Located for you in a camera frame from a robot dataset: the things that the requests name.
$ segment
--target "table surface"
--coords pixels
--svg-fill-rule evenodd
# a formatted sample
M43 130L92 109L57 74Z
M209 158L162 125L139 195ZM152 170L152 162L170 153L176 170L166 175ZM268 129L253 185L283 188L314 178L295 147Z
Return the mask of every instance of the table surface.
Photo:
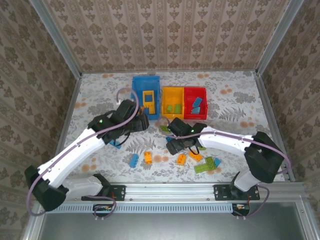
M71 144L97 115L115 110L118 89L131 87L133 76L147 73L91 73L83 74L81 86L71 117L64 146ZM208 103L207 120L186 120L193 125L202 122L215 129L235 134L254 135L257 131L267 133L270 129L252 71L208 71L208 72L156 72L163 86L205 87ZM130 98L130 92L122 92L122 99ZM178 154L170 155L166 139L150 121L144 132L136 132L121 146L108 144L90 155L78 166L69 178L86 177L101 173L109 182L230 182L237 172L248 167L244 157L217 149L200 151L203 157L216 157L221 164L216 170L196 174L196 162L187 155L184 166L176 164ZM151 152L153 164L145 164L144 152ZM136 168L130 168L133 154L138 154ZM284 181L277 175L275 181Z

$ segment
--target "blue lego brick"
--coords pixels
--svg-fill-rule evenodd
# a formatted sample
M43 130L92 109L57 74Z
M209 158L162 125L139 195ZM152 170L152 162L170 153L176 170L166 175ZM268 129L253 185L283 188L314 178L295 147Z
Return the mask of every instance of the blue lego brick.
M152 102L152 95L145 95L144 98L145 98L144 101Z
M139 105L144 105L143 91L153 91L155 114L147 113L149 120L158 120L160 116L160 77L159 76L134 76L132 80L132 89L136 92Z
M214 165L215 165L215 167L218 167L220 163L221 163L221 161L220 161L219 158L215 158L215 159L214 159Z
M199 107L199 105L200 105L201 102L202 102L202 98L197 97L197 98L194 100L194 103L192 104L192 107L193 107L193 108Z
M137 154L133 154L131 161L130 161L130 168L135 168L137 166L137 162L138 162L139 156Z
M200 107L198 106L198 107L192 109L191 113L192 114L199 114L200 113Z
M116 146L116 145L119 145L120 144L120 142L114 142L113 140L111 140L110 142L110 145L112 145L112 146L114 146L114 147L116 147L117 149L120 149L121 148L121 145L120 146Z

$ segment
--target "gray floor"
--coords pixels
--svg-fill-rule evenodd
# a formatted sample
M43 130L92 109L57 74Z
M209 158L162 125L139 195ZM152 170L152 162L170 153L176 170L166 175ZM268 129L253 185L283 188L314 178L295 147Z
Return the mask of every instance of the gray floor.
M294 203L267 203L246 220L230 213L47 214L41 240L304 240Z

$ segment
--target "orange lego brick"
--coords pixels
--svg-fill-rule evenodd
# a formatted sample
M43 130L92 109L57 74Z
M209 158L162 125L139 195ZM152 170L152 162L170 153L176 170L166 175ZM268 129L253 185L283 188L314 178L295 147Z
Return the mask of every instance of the orange lego brick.
M193 158L194 160L196 160L197 162L200 162L201 159L203 158L200 154L193 154L192 152L189 152L189 156L191 158Z
M144 161L145 161L145 164L152 164L151 152L146 151L144 153Z
M180 154L179 157L178 157L178 159L177 159L177 161L176 161L176 163L177 163L178 165L180 165L180 166L183 166L183 165L185 165L185 163L186 163L186 159L187 159L186 155Z

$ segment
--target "green lego brick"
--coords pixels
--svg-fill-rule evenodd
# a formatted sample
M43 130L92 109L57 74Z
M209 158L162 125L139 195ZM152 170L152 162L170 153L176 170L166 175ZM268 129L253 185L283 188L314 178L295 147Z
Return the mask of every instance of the green lego brick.
M175 114L180 114L181 113L181 105L180 104L174 105L174 113Z
M208 156L205 158L205 163L208 165L209 170L216 169L216 165L215 165L214 160L212 159L211 156Z
M196 174L199 174L199 173L202 173L202 172L205 172L205 171L209 171L209 167L206 163L204 164L201 164L201 165L197 165L197 166L194 166L194 171Z
M170 114L172 112L172 105L168 105L166 111L168 112L168 114Z
M170 130L165 125L160 125L159 129L161 129L162 131L164 131L166 133L169 133L169 134L171 133Z

